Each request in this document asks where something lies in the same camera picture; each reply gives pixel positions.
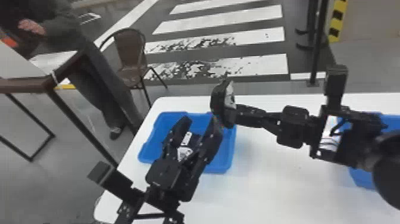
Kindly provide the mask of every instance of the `sticker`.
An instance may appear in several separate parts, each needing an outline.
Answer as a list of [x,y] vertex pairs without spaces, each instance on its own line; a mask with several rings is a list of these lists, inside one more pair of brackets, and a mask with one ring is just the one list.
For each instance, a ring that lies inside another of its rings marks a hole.
[[192,137],[192,133],[191,132],[186,132],[185,137],[182,140],[182,143],[180,145],[189,145],[190,139]]
[[177,149],[177,154],[178,154],[178,161],[182,161],[186,159],[189,155],[193,153],[193,150],[191,150],[188,147],[179,147]]

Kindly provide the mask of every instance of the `shoe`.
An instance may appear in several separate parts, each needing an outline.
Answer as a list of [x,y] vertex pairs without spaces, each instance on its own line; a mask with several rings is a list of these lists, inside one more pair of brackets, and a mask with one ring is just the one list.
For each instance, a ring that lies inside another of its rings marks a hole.
[[110,130],[110,139],[116,140],[117,138],[119,138],[124,128],[125,125],[122,125],[121,127],[112,127]]

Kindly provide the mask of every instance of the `sleeve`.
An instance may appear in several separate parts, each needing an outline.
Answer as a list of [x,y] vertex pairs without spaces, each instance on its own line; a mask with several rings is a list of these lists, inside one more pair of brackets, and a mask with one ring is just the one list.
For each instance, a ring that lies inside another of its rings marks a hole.
[[79,21],[72,13],[71,5],[65,0],[52,0],[55,3],[55,17],[45,20],[40,25],[46,30],[49,37],[61,36],[79,29]]

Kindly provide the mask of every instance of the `blue plastic bin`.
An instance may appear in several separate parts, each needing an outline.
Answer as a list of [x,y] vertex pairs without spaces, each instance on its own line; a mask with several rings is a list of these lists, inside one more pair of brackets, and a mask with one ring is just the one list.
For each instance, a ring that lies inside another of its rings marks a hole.
[[[162,141],[167,136],[170,129],[183,116],[192,119],[190,131],[192,133],[203,135],[212,114],[209,113],[188,113],[188,112],[163,112],[161,113],[153,127],[147,141],[138,155],[139,161],[143,163],[152,163],[158,159],[162,151]],[[205,168],[205,173],[225,173],[232,165],[233,153],[235,151],[236,126],[232,129],[224,129],[224,138],[220,145],[217,155],[212,162]]]
[[[383,129],[382,132],[390,132],[392,130],[397,130],[400,129],[400,116],[399,115],[384,115],[380,114],[380,118],[382,119],[382,122],[387,124],[389,127],[386,129]],[[340,128],[340,131],[343,131],[345,129],[349,129],[350,124],[346,123]],[[370,172],[365,172],[360,169],[353,169],[349,168],[349,173],[354,180],[354,183],[357,186],[360,186],[362,188],[366,189],[371,189],[375,190],[375,185],[372,181],[372,174]]]

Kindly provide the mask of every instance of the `chair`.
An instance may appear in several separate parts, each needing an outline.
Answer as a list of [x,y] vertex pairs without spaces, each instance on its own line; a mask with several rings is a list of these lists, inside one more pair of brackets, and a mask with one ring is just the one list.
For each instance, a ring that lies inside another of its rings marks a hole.
[[145,35],[136,29],[121,29],[109,35],[109,37],[101,43],[99,49],[102,49],[110,38],[114,38],[115,40],[118,55],[122,63],[122,68],[118,70],[117,75],[124,80],[124,83],[130,89],[143,89],[149,107],[151,107],[151,101],[147,93],[145,82],[143,81],[144,75],[151,70],[166,89],[168,89],[168,86],[160,78],[154,68],[147,64],[145,55]]

